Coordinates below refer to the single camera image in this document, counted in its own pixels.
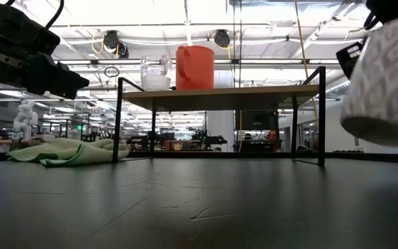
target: pitcher handle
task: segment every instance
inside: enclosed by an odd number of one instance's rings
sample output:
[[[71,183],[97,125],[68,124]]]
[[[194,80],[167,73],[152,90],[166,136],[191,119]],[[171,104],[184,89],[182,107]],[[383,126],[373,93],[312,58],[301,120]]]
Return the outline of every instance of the pitcher handle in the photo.
[[[184,46],[179,46],[178,48],[179,50],[181,50],[181,53],[183,53],[183,55],[179,56],[178,61],[176,62],[176,64],[178,65],[178,72],[180,77],[189,80],[190,77],[187,76],[187,73],[185,72],[185,63],[187,62],[187,57],[190,57],[190,52],[184,47]]]

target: orange pitcher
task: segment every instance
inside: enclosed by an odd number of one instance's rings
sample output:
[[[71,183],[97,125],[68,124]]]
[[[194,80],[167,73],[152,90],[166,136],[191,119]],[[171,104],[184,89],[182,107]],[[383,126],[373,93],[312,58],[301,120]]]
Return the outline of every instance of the orange pitcher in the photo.
[[[180,46],[176,51],[176,88],[214,88],[214,52],[204,46]]]

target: table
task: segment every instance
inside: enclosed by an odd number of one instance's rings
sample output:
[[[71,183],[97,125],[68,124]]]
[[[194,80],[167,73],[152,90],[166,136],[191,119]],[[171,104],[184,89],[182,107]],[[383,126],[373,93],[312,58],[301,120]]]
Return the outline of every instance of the table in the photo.
[[[0,248],[398,248],[398,164],[0,162]]]
[[[309,83],[319,76],[319,85]],[[271,86],[253,88],[208,89],[188,91],[140,91],[122,93],[123,82],[134,83],[121,77],[118,81],[118,97],[115,123],[115,148],[113,162],[117,162],[119,147],[120,115],[122,98],[139,107],[152,111],[151,136],[155,134],[156,112],[158,111],[210,111],[210,110],[272,110],[293,109],[292,153],[296,158],[297,109],[313,97],[319,97],[319,151],[318,165],[325,160],[325,78],[326,68],[321,66],[298,86]],[[150,138],[150,152],[155,155],[154,138]]]

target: green cloth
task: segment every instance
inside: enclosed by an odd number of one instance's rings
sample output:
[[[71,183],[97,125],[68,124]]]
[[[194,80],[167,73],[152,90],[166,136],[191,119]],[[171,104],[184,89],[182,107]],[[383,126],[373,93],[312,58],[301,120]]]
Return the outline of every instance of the green cloth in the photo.
[[[129,148],[119,144],[118,159],[128,156]],[[113,140],[82,142],[67,138],[56,138],[50,143],[19,149],[7,153],[9,160],[41,163],[46,167],[109,163],[113,158]]]

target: shelf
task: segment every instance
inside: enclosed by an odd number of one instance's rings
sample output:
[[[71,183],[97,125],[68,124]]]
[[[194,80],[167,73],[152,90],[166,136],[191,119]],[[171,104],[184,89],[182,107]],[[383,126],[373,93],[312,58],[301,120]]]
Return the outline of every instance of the shelf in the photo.
[[[303,104],[319,93],[318,85],[243,87],[209,90],[123,93],[124,100],[156,111],[292,109],[292,96]]]

